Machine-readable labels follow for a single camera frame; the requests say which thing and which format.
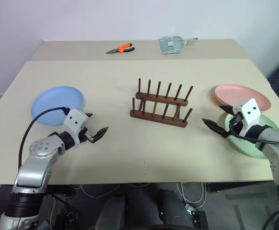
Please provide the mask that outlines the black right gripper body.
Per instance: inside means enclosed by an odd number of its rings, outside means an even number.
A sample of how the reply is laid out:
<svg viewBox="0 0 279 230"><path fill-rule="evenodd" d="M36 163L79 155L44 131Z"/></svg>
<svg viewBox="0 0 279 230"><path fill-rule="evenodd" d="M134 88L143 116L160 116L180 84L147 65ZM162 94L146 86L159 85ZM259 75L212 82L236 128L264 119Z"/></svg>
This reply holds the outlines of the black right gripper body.
<svg viewBox="0 0 279 230"><path fill-rule="evenodd" d="M242 121L242 114L238 112L229 121L229 131L225 133L224 138L227 138L230 135L239 138L240 136L235 132L234 127L238 125L241 121Z"/></svg>

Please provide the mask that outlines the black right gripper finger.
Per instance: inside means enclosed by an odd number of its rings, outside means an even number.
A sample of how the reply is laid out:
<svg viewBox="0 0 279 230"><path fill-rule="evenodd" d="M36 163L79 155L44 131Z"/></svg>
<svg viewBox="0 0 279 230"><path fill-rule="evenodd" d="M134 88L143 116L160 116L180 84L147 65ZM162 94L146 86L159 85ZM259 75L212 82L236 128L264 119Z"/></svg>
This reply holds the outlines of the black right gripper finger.
<svg viewBox="0 0 279 230"><path fill-rule="evenodd" d="M233 111L233 107L230 105L220 105L219 106L222 110L224 110L226 113L230 114L230 115L234 115L234 111Z"/></svg>
<svg viewBox="0 0 279 230"><path fill-rule="evenodd" d="M227 138L227 132L225 131L225 129L220 127L216 122L205 118L203 118L202 121L210 130L219 134L222 138Z"/></svg>

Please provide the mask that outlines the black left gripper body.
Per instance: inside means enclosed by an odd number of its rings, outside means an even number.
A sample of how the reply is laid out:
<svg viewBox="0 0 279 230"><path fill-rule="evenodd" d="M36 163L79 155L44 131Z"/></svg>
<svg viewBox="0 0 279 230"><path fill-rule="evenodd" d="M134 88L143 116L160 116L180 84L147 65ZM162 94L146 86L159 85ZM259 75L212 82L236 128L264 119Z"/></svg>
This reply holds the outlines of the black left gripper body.
<svg viewBox="0 0 279 230"><path fill-rule="evenodd" d="M94 138L88 133L88 129L84 128L82 130L80 130L79 134L78 134L78 138L80 143L89 141L90 143L94 142Z"/></svg>

